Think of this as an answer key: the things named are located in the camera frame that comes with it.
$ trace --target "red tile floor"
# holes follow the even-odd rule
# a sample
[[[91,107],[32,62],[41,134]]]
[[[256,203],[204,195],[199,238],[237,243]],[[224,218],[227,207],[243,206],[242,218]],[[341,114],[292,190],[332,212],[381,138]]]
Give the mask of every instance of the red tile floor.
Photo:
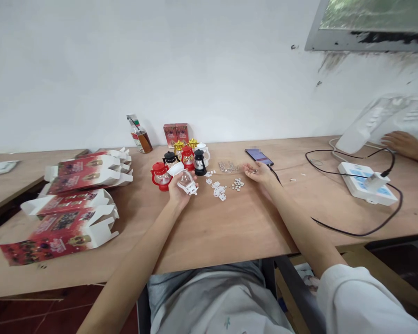
[[[0,334],[74,334],[102,288],[84,285],[62,289],[62,301],[0,301]],[[138,333],[136,306],[121,333]]]

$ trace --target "black cable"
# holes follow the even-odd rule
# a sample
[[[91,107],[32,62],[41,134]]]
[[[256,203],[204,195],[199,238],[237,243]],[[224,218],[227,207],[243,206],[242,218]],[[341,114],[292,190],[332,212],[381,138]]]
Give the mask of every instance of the black cable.
[[[275,171],[272,169],[272,167],[271,167],[270,165],[267,165],[267,166],[269,167],[269,169],[271,169],[271,172],[273,172],[273,173],[274,173],[275,177],[277,178],[277,181],[278,181],[280,184],[282,184],[282,183],[280,182],[279,177],[277,176],[277,174],[275,173]]]
[[[388,150],[386,148],[382,148],[382,149],[380,149],[380,150],[378,150],[376,152],[373,152],[372,154],[370,154],[369,156],[366,156],[366,157],[357,157],[357,156],[349,155],[347,153],[342,153],[342,152],[335,151],[335,150],[314,150],[314,151],[306,152],[305,153],[305,158],[308,160],[308,162],[310,163],[311,166],[313,166],[314,168],[316,168],[317,170],[319,170],[321,172],[328,173],[328,174],[344,175],[344,176],[357,176],[357,177],[361,177],[361,178],[367,179],[366,176],[353,175],[353,174],[345,174],[345,173],[336,173],[336,172],[329,172],[329,171],[320,169],[319,167],[317,167],[315,164],[313,164],[311,162],[311,160],[308,158],[308,154],[309,153],[313,153],[313,152],[326,151],[326,152],[336,152],[336,153],[343,154],[343,155],[349,156],[351,158],[356,158],[356,159],[367,159],[367,158],[370,158],[372,155],[374,155],[376,153],[379,153],[381,151],[384,151],[384,150],[386,150],[386,151],[388,151],[388,152],[390,152],[392,154],[392,163],[390,164],[390,167],[387,170],[385,170],[383,173],[381,173],[381,176],[382,177],[385,177],[385,176],[387,176],[391,172],[393,166],[395,165],[395,154],[392,151],[390,151],[390,150]],[[268,167],[274,173],[274,175],[276,176],[278,182],[280,184],[282,184],[280,182],[280,180],[279,180],[279,177],[277,176],[277,174],[275,173],[275,171],[271,168],[271,166],[268,166]],[[363,233],[363,234],[350,233],[350,232],[347,232],[347,231],[343,231],[343,230],[337,229],[335,227],[331,227],[331,226],[329,226],[327,224],[324,224],[321,221],[319,221],[317,219],[314,219],[313,217],[311,217],[311,219],[314,220],[316,223],[318,223],[318,224],[322,225],[323,227],[326,227],[326,228],[328,228],[328,229],[330,229],[332,231],[336,231],[336,232],[339,232],[339,233],[343,233],[343,234],[346,234],[346,235],[349,235],[349,236],[352,236],[352,237],[366,237],[366,236],[368,236],[368,235],[370,235],[370,234],[372,234],[372,233],[380,230],[381,228],[383,228],[399,212],[399,210],[401,210],[401,206],[403,205],[403,198],[404,198],[402,191],[399,190],[398,188],[396,188],[395,186],[391,185],[390,183],[387,183],[387,185],[390,186],[390,187],[392,187],[393,189],[395,189],[398,192],[398,194],[399,194],[398,207],[395,209],[395,211],[381,225],[379,225],[378,227],[376,227],[375,229],[373,229],[373,230],[371,230],[371,231],[369,231],[367,233]]]

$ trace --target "power strip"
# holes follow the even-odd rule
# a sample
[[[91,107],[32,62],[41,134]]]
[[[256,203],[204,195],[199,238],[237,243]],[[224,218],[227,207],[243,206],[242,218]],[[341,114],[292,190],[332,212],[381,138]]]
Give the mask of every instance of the power strip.
[[[373,176],[380,177],[379,173],[375,173],[368,166],[356,165],[348,162],[340,163],[338,170],[342,174],[360,175],[368,178]],[[372,191],[368,184],[368,179],[364,177],[342,175],[342,178],[344,179],[348,190],[350,190],[350,193],[354,197],[364,199],[366,202],[371,204],[382,204],[386,206],[398,202],[398,199],[395,197],[395,195],[393,195],[390,189],[387,188],[387,186],[382,186],[376,191]],[[383,179],[385,180],[385,183],[390,181],[390,179],[387,177]]]

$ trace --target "person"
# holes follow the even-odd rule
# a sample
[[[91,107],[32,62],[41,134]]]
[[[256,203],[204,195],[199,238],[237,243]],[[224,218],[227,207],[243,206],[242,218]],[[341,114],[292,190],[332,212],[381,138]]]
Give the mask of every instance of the person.
[[[257,162],[243,168],[250,179],[264,186],[300,252],[320,277],[317,301],[328,333],[418,333],[418,321],[367,269],[347,266],[325,230],[266,165]],[[78,333],[119,333],[146,284],[153,334],[294,333],[264,286],[259,261],[151,276],[176,219],[189,202],[189,195],[176,186],[178,179],[170,182],[169,202],[115,270]]]
[[[418,161],[418,139],[404,131],[393,131],[381,138],[391,150]]]

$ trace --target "red lantern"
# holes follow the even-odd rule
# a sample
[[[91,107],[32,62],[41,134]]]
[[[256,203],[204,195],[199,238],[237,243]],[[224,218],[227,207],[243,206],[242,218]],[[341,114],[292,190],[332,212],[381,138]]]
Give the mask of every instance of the red lantern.
[[[169,191],[169,183],[172,180],[172,177],[167,173],[169,167],[165,166],[162,162],[157,162],[153,165],[152,173],[152,182],[159,186],[161,191]]]
[[[181,153],[181,162],[184,164],[184,168],[188,171],[193,171],[194,167],[194,151],[189,146],[183,147],[183,152]]]

